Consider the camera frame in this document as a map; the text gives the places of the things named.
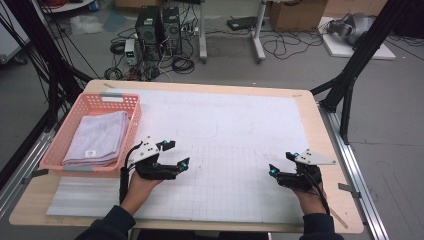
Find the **computer case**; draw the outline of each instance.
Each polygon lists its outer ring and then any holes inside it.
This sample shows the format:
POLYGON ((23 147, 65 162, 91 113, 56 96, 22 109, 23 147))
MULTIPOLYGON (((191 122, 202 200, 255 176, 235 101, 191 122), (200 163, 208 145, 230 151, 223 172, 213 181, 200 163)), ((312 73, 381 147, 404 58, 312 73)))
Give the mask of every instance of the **computer case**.
POLYGON ((158 6, 143 6, 135 24, 141 52, 145 61, 160 61, 165 48, 165 40, 160 8, 158 6))
POLYGON ((163 27, 165 29, 166 53, 169 55, 181 55, 181 27, 178 7, 163 9, 163 27))

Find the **hand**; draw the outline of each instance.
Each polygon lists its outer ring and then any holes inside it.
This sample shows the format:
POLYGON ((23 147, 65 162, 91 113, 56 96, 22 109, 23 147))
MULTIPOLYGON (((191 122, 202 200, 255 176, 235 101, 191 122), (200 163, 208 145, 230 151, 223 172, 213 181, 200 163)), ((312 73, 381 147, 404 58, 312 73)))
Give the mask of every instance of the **hand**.
MULTIPOLYGON (((325 194, 323 184, 320 183, 319 187, 321 188, 324 198, 327 199, 327 194, 325 194)), ((309 192, 302 192, 298 190, 293 190, 300 202, 300 207, 305 215, 313 213, 326 213, 324 205, 321 202, 319 195, 315 193, 315 190, 309 192)))
POLYGON ((153 188, 163 180, 146 180, 141 178, 137 172, 131 177, 127 196, 121 204, 129 214, 134 215, 143 203, 149 198, 153 188))

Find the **black mount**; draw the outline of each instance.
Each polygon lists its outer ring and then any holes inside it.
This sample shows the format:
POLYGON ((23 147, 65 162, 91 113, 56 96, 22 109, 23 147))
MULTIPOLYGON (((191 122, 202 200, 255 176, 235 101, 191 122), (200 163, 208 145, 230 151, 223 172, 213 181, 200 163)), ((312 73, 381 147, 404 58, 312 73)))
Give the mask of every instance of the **black mount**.
POLYGON ((314 187, 313 183, 320 184, 322 182, 321 171, 316 165, 306 165, 296 162, 295 158, 297 156, 299 156, 298 153, 291 154, 290 152, 286 152, 286 158, 296 163, 296 173, 280 172, 280 169, 269 164, 269 175, 277 179, 277 183, 280 186, 309 192, 314 187))
POLYGON ((416 0, 388 0, 343 71, 336 78, 311 90, 313 95, 317 95, 331 89, 325 99, 319 102, 320 107, 328 112, 336 112, 337 105, 343 99, 340 135, 346 145, 349 144, 348 126, 355 82, 413 1, 416 0))
POLYGON ((12 158, 7 162, 6 166, 1 170, 0 189, 5 186, 16 168, 21 164, 25 155, 33 146, 33 143, 36 142, 39 135, 43 131, 49 132, 58 123, 59 119, 57 113, 62 104, 65 101, 71 104, 74 103, 78 95, 83 91, 79 80, 87 83, 93 79, 85 73, 75 69, 67 62, 66 58, 62 56, 61 51, 59 51, 57 47, 60 45, 56 45, 50 37, 49 32, 38 16, 33 1, 4 0, 4 3, 31 40, 31 45, 24 42, 16 32, 16 29, 9 24, 8 18, 3 18, 4 16, 2 14, 0 14, 0 25, 5 28, 26 53, 28 59, 34 65, 39 78, 49 82, 49 90, 47 93, 49 108, 19 149, 13 154, 12 158), (38 53, 37 55, 35 55, 32 46, 35 47, 38 53))
POLYGON ((145 159, 138 161, 134 164, 128 166, 128 159, 131 156, 131 153, 134 150, 139 149, 142 145, 146 145, 147 143, 141 142, 140 144, 134 146, 127 154, 125 159, 124 166, 121 168, 121 179, 120 179, 120 188, 119 188, 119 203, 124 201, 125 196, 128 193, 128 183, 129 183, 129 172, 132 168, 135 168, 137 174, 144 179, 147 180, 174 180, 177 175, 188 170, 188 164, 190 158, 186 158, 182 161, 179 161, 177 165, 162 165, 158 163, 159 152, 168 151, 175 147, 175 141, 162 141, 160 143, 156 143, 159 151, 145 159))

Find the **folded towel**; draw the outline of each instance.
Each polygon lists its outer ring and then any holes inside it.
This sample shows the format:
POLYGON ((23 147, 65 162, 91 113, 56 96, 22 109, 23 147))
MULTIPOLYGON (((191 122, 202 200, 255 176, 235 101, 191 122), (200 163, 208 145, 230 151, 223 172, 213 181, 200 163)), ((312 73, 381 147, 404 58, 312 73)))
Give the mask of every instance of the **folded towel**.
POLYGON ((116 161, 128 124, 125 111, 84 116, 62 164, 100 167, 116 161))

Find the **sleeve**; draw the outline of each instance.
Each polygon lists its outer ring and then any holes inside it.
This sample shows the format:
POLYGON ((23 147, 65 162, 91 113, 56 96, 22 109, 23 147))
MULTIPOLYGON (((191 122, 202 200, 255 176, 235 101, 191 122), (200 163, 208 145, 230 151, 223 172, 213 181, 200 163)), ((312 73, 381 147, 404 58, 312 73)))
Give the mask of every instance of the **sleeve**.
POLYGON ((303 216, 304 230, 300 240, 343 240, 344 238, 334 231, 333 217, 324 213, 308 214, 303 216))
POLYGON ((128 231, 135 225, 134 218, 123 208, 114 206, 103 220, 94 221, 76 240, 127 239, 128 231))

